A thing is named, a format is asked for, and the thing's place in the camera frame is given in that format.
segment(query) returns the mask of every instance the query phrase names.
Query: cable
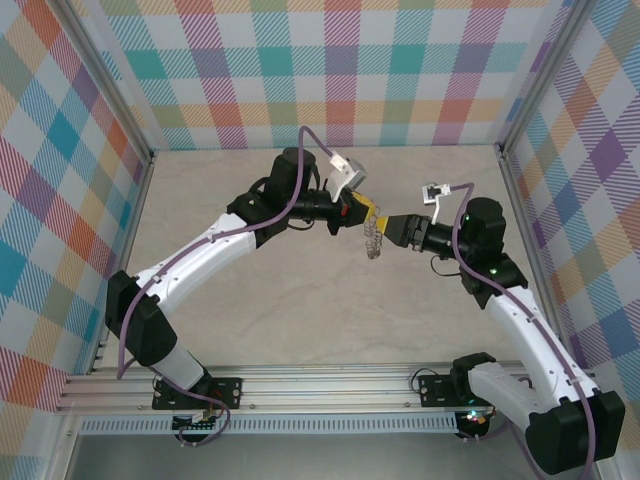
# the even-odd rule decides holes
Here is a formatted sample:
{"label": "cable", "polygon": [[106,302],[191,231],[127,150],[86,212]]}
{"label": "cable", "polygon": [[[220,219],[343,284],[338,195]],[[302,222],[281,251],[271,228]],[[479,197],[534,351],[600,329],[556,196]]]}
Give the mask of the cable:
{"label": "cable", "polygon": [[433,257],[431,257],[431,261],[429,262],[429,264],[431,265],[431,270],[433,270],[433,273],[435,273],[439,277],[459,277],[459,276],[461,276],[460,273],[440,273],[440,272],[438,272],[436,270],[436,267],[433,266],[433,261],[436,258],[440,258],[440,260],[442,260],[442,257],[440,257],[440,255],[434,255]]}
{"label": "cable", "polygon": [[507,428],[509,427],[509,424],[511,423],[511,421],[505,417],[504,422],[502,422],[502,425],[500,425],[498,428],[496,428],[493,432],[489,432],[486,435],[480,437],[480,436],[473,436],[473,435],[469,435],[467,432],[463,432],[462,430],[458,430],[458,433],[460,435],[462,435],[464,438],[467,439],[475,439],[477,442],[483,442],[485,440],[490,440],[492,438],[497,437],[498,435],[500,435],[501,433],[505,432],[507,430]]}
{"label": "cable", "polygon": [[313,167],[311,167],[311,174],[316,180],[316,190],[320,190],[320,171],[318,170],[318,165],[316,165],[315,163],[313,164]]}
{"label": "cable", "polygon": [[[569,365],[569,363],[566,361],[566,359],[564,358],[564,355],[562,355],[562,352],[560,351],[556,343],[553,341],[553,338],[549,335],[549,332],[547,332],[547,330],[542,326],[542,324],[540,323],[540,320],[536,317],[536,315],[534,315],[533,312],[518,297],[513,295],[510,291],[508,291],[502,285],[494,282],[493,280],[485,277],[484,275],[479,274],[478,272],[474,271],[471,267],[469,267],[469,265],[467,265],[467,263],[462,258],[462,255],[460,254],[460,247],[458,245],[458,231],[460,230],[462,216],[467,210],[467,203],[469,203],[469,199],[473,194],[474,187],[475,186],[473,183],[465,183],[462,185],[456,185],[451,187],[452,192],[457,190],[465,190],[465,189],[467,190],[467,193],[465,194],[464,199],[460,204],[460,208],[458,209],[458,213],[456,214],[456,219],[453,224],[453,234],[452,234],[453,254],[464,271],[466,271],[469,275],[471,275],[475,279],[480,280],[483,283],[486,283],[491,288],[498,290],[501,294],[505,295],[520,310],[524,312],[524,314],[531,320],[531,322],[536,326],[540,334],[544,337],[545,341],[549,344],[549,347],[551,348],[551,350],[557,357],[558,361],[562,365],[562,368],[566,372],[567,376],[573,382],[573,386],[576,389],[578,397],[580,398],[580,403],[582,404],[582,408],[584,409],[585,417],[587,420],[587,431],[589,435],[589,446],[587,449],[587,458],[585,460],[584,470],[580,475],[580,480],[586,480],[591,474],[591,469],[593,467],[593,462],[595,459],[596,430],[595,430],[595,423],[593,421],[593,412],[591,411],[591,406],[589,405],[587,396],[585,395],[584,390],[582,389],[582,385],[580,385],[579,382],[575,381],[576,375],[573,372],[571,365]],[[527,459],[528,459],[527,460],[528,462],[531,460],[529,458],[528,453],[527,453]]]}
{"label": "cable", "polygon": [[135,363],[135,361],[136,361],[135,358],[130,358],[129,361],[124,364],[124,369],[126,370],[127,368],[129,368],[131,365]]}
{"label": "cable", "polygon": [[524,455],[524,458],[527,461],[527,463],[529,464],[529,467],[531,468],[531,471],[533,472],[533,474],[536,476],[536,478],[538,480],[545,480],[544,475],[542,475],[538,471],[538,467],[533,462],[533,459],[531,458],[531,455],[529,455],[529,452],[527,451],[527,447],[525,447],[524,444],[522,443],[522,440],[520,440],[520,436],[518,435],[518,432],[516,432],[516,429],[513,426],[513,423],[510,422],[509,420],[507,420],[506,424],[509,425],[509,430],[511,430],[511,435],[513,435],[513,439],[516,441],[516,444],[518,445],[518,448],[522,452],[522,455]]}
{"label": "cable", "polygon": [[533,382],[531,381],[531,379],[529,377],[520,377],[518,379],[519,382],[527,382],[527,384],[529,385],[529,388],[533,389]]}
{"label": "cable", "polygon": [[315,225],[315,221],[312,221],[309,225],[307,225],[306,227],[296,227],[295,225],[291,225],[290,223],[287,224],[287,228],[290,228],[291,230],[296,230],[298,232],[306,232],[307,230],[311,230],[313,228],[313,226]]}
{"label": "cable", "polygon": [[200,248],[203,245],[206,245],[207,243],[213,243],[220,238],[229,237],[231,235],[237,235],[239,233],[247,233],[247,232],[253,232],[255,230],[260,230],[261,228],[265,228],[265,227],[268,227],[269,225],[273,225],[274,223],[279,222],[289,214],[291,209],[294,207],[296,200],[298,199],[298,196],[300,195],[300,191],[302,190],[302,179],[303,179],[303,173],[304,173],[303,152],[304,152],[304,133],[305,132],[311,136],[311,138],[316,142],[316,144],[322,149],[323,152],[325,152],[329,156],[333,155],[333,152],[329,150],[320,141],[320,139],[316,136],[315,133],[313,133],[313,131],[311,131],[309,127],[304,125],[300,127],[300,130],[298,131],[298,175],[296,177],[296,186],[293,190],[293,195],[291,196],[291,200],[289,200],[289,203],[287,204],[287,206],[278,215],[264,222],[257,223],[255,225],[248,225],[246,227],[230,230],[228,232],[218,232],[213,234],[211,237],[205,237],[197,242],[194,242],[193,244],[185,248],[183,251],[176,254],[165,265],[163,265],[160,268],[160,270],[158,270],[156,275],[153,278],[151,278],[147,283],[145,283],[144,286],[140,289],[140,291],[136,294],[136,296],[133,298],[133,301],[129,304],[129,307],[127,308],[127,311],[124,315],[124,319],[122,320],[122,326],[120,327],[120,344],[118,346],[118,372],[116,374],[116,378],[118,380],[122,378],[122,375],[124,375],[124,372],[127,368],[125,367],[125,364],[124,364],[124,353],[125,353],[125,344],[127,341],[127,332],[129,330],[129,322],[131,322],[133,311],[138,306],[138,303],[140,303],[140,300],[142,300],[142,297],[156,282],[155,279],[158,279],[158,281],[161,281],[160,278],[163,275],[165,275],[169,271],[169,269],[173,267],[177,262],[182,260],[185,256],[189,255],[194,250]]}
{"label": "cable", "polygon": [[436,372],[435,370],[431,370],[430,368],[427,367],[423,367],[420,368],[416,371],[416,373],[413,374],[413,377],[411,377],[411,380],[409,380],[409,388],[411,390],[413,390],[415,393],[417,393],[418,395],[420,395],[420,391],[416,390],[415,388],[413,388],[413,382],[416,379],[416,377],[418,376],[418,374],[424,370],[428,370],[429,372],[433,373],[436,377],[439,377],[440,374],[438,372]]}
{"label": "cable", "polygon": [[249,191],[250,192],[257,192],[258,189],[263,186],[265,183],[267,183],[267,180],[269,180],[269,177],[262,177],[258,180],[256,180],[255,182],[253,182],[253,185],[251,185],[249,187]]}
{"label": "cable", "polygon": [[[162,377],[160,372],[158,372],[156,369],[150,367],[150,370],[154,372],[156,375],[159,375]],[[182,436],[182,432],[187,427],[180,428],[178,430],[178,438],[182,442],[182,445],[187,445],[189,447],[201,447],[202,445],[206,445],[207,443],[213,442],[216,438],[220,437],[220,435],[222,435],[222,433],[229,427],[229,424],[231,423],[231,410],[229,409],[229,407],[227,407],[227,405],[224,402],[221,402],[220,400],[216,400],[215,398],[205,397],[204,395],[200,395],[198,393],[193,393],[193,392],[190,392],[189,390],[185,390],[184,388],[179,387],[178,385],[176,385],[166,377],[162,377],[162,379],[167,385],[169,385],[171,388],[173,388],[177,392],[183,395],[187,395],[189,397],[195,398],[196,400],[203,400],[205,402],[209,402],[211,405],[215,405],[216,407],[220,408],[223,412],[227,414],[227,417],[225,418],[224,423],[222,424],[222,427],[220,427],[218,431],[210,433],[203,440],[199,442],[187,442]]]}

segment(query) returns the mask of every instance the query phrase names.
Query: plaid wallpaper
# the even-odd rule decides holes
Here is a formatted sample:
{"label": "plaid wallpaper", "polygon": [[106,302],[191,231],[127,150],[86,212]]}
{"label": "plaid wallpaper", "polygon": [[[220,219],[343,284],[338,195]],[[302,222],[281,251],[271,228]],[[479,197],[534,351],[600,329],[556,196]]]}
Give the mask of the plaid wallpaper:
{"label": "plaid wallpaper", "polygon": [[171,149],[286,146],[299,124],[336,146],[494,143],[538,20],[562,3],[73,2],[150,143]]}
{"label": "plaid wallpaper", "polygon": [[35,478],[142,161],[45,0],[0,0],[0,479]]}
{"label": "plaid wallpaper", "polygon": [[640,449],[640,0],[598,3],[514,154],[576,358]]}
{"label": "plaid wallpaper", "polygon": [[522,102],[527,98],[527,95],[531,91],[531,87],[533,85],[536,76],[538,75],[538,71],[540,67],[544,64],[547,59],[547,55],[551,51],[551,47],[553,46],[553,42],[558,37],[565,20],[567,19],[569,12],[571,11],[571,7],[576,2],[576,0],[562,0],[562,6],[558,10],[556,17],[551,24],[551,28],[547,32],[547,35],[544,38],[544,42],[542,42],[542,46],[536,55],[535,60],[531,63],[529,71],[527,72],[527,76],[525,77],[524,82],[520,86],[520,90],[518,91],[518,95],[511,105],[511,109],[509,110],[509,114],[507,115],[507,119],[500,130],[498,135],[498,139],[496,143],[502,143],[509,133],[511,129],[511,125],[513,125],[513,121],[516,118],[517,113],[520,111],[520,107],[522,106]]}

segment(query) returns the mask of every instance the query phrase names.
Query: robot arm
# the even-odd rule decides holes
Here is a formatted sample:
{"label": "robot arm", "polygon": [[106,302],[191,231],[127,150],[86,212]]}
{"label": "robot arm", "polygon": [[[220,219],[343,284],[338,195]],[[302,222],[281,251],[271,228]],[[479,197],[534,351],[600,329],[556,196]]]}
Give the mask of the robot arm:
{"label": "robot arm", "polygon": [[[423,187],[424,203],[436,205],[434,217],[440,197],[451,191],[449,185]],[[379,230],[394,244],[411,245],[415,251],[433,252],[443,259],[462,259],[473,272],[500,287],[480,281],[461,265],[463,286],[509,335],[535,390],[508,375],[493,357],[480,353],[453,362],[450,379],[457,397],[467,405],[484,400],[502,411],[525,433],[538,465],[554,474],[585,464],[589,436],[577,391],[581,387],[595,425],[594,457],[611,457],[622,428],[624,404],[616,392],[601,392],[577,366],[543,317],[524,275],[502,251],[506,228],[502,207],[489,198],[474,198],[459,218],[459,257],[453,251],[454,227],[436,218],[402,215],[378,220]],[[523,308],[535,318],[529,318]]]}
{"label": "robot arm", "polygon": [[127,309],[146,289],[135,305],[126,339],[121,339],[140,365],[158,372],[183,390],[203,396],[211,394],[208,372],[180,344],[168,318],[196,288],[235,259],[286,230],[291,219],[307,223],[325,221],[332,235],[340,227],[364,223],[374,207],[366,197],[352,190],[366,177],[364,168],[355,160],[346,160],[335,153],[330,163],[334,171],[325,188],[310,189],[312,176],[319,187],[319,174],[315,157],[303,151],[302,189],[289,214],[264,228],[216,239],[218,233],[263,223],[283,211],[292,198],[298,173],[298,149],[285,149],[276,157],[268,177],[237,197],[228,205],[227,213],[189,244],[135,277],[123,271],[113,275],[107,290],[105,321],[118,338]]}

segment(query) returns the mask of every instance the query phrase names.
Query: beige table surface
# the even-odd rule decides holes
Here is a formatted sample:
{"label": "beige table surface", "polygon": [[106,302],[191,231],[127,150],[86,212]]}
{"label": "beige table surface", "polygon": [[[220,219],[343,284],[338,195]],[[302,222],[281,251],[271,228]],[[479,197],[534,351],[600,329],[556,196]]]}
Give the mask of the beige table surface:
{"label": "beige table surface", "polygon": [[[320,172],[326,157],[312,150]],[[506,251],[532,279],[522,240],[490,146],[345,148],[368,170],[359,190],[382,215],[421,213],[421,185],[474,181],[476,196],[499,200],[508,227]],[[128,271],[164,259],[208,228],[226,205],[268,175],[279,150],[162,152]],[[452,223],[461,194],[444,202]],[[361,226],[331,237],[324,224],[287,231],[194,292],[170,321],[205,365],[450,361],[487,351],[516,360],[513,346],[458,278],[431,272],[428,253],[385,241],[369,260]],[[453,261],[436,262],[442,272]],[[103,361],[116,363],[110,336]]]}

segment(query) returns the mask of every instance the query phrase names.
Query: metal extrusion bar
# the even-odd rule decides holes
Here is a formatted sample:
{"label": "metal extrusion bar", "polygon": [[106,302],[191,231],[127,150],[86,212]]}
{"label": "metal extrusion bar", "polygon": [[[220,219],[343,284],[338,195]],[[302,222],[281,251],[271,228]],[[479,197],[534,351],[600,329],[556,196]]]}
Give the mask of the metal extrusion bar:
{"label": "metal extrusion bar", "polygon": [[513,214],[516,217],[516,223],[518,224],[518,230],[524,243],[524,250],[531,266],[531,272],[533,273],[533,279],[538,287],[538,295],[542,303],[545,316],[551,328],[556,334],[560,335],[560,340],[563,345],[571,351],[571,343],[569,342],[569,336],[562,326],[560,321],[560,312],[557,308],[554,300],[553,292],[547,277],[542,267],[542,258],[540,257],[540,251],[536,246],[535,235],[531,227],[527,214],[524,210],[524,198],[522,198],[521,192],[517,187],[516,179],[514,178],[513,171],[509,166],[509,163],[504,159],[500,148],[496,146],[496,155],[498,157],[498,164],[500,165],[500,172],[504,179],[504,184],[511,200],[511,207],[513,208]]}
{"label": "metal extrusion bar", "polygon": [[69,416],[62,419],[58,438],[52,445],[51,455],[47,457],[51,460],[44,474],[46,480],[67,478],[81,424],[81,417]]}
{"label": "metal extrusion bar", "polygon": [[107,100],[111,110],[113,110],[124,132],[135,148],[136,153],[141,158],[144,158],[147,163],[150,163],[151,147],[147,143],[131,110],[124,101],[111,72],[109,72],[108,67],[102,60],[100,52],[96,49],[84,29],[78,14],[74,8],[69,5],[67,0],[47,0],[47,4],[62,25],[65,34],[78,51],[82,59],[82,64],[91,74],[98,90]]}
{"label": "metal extrusion bar", "polygon": [[[505,362],[502,365],[514,376],[526,374],[519,362]],[[451,367],[450,364],[438,363],[208,369],[214,377],[244,379],[241,405],[238,410],[233,411],[234,416],[479,410],[471,407],[422,408],[420,396],[409,388],[409,379],[419,368],[425,366],[441,374],[448,373]],[[153,373],[140,367],[129,369],[122,380],[115,380],[113,368],[100,369],[91,375],[70,377],[58,405],[58,414],[162,414],[151,409],[153,378]]]}
{"label": "metal extrusion bar", "polygon": [[[78,435],[175,435],[169,415],[98,415],[82,419]],[[209,434],[211,428],[193,430]],[[455,413],[417,412],[353,415],[268,415],[232,417],[225,435],[349,435],[374,433],[457,433]]]}
{"label": "metal extrusion bar", "polygon": [[[138,226],[140,225],[140,219],[142,218],[142,210],[147,199],[147,194],[149,193],[149,185],[151,184],[151,177],[153,176],[154,169],[154,163],[148,163],[144,166],[144,172],[142,173],[142,183],[140,184],[140,191],[138,192],[136,205],[133,209],[133,214],[131,215],[131,224],[129,225],[127,236],[124,240],[122,253],[120,254],[120,259],[118,260],[118,266],[116,270],[124,270],[129,263],[131,250],[133,250],[133,242],[136,237],[136,233],[138,232]],[[96,339],[94,340],[96,344],[95,346],[93,346],[93,354],[87,357],[87,363],[84,365],[83,371],[87,373],[91,372],[94,362],[98,357],[98,351],[100,351],[100,349],[104,349],[107,344],[107,338],[109,336],[109,329],[107,329],[107,326],[102,319],[100,319],[100,325],[98,326],[97,330],[98,334],[96,335]]]}
{"label": "metal extrusion bar", "polygon": [[582,27],[589,19],[591,12],[596,7],[598,0],[576,0],[567,19],[562,26],[558,37],[553,42],[551,50],[536,76],[529,94],[525,98],[520,110],[516,114],[511,130],[507,134],[503,151],[508,157],[518,140],[526,130],[533,118],[538,105],[547,92],[551,83],[555,80],[564,60],[567,58],[571,47],[580,34]]}
{"label": "metal extrusion bar", "polygon": [[155,116],[153,109],[149,103],[149,99],[142,90],[142,86],[133,71],[129,59],[123,49],[120,40],[111,26],[111,22],[101,4],[100,0],[83,0],[84,6],[93,21],[106,49],[111,54],[114,64],[120,72],[122,82],[126,85],[132,102],[138,108],[140,114],[146,122],[146,131],[149,136],[148,141],[158,150],[170,150],[170,145],[164,135],[163,129],[160,127],[158,118]]}

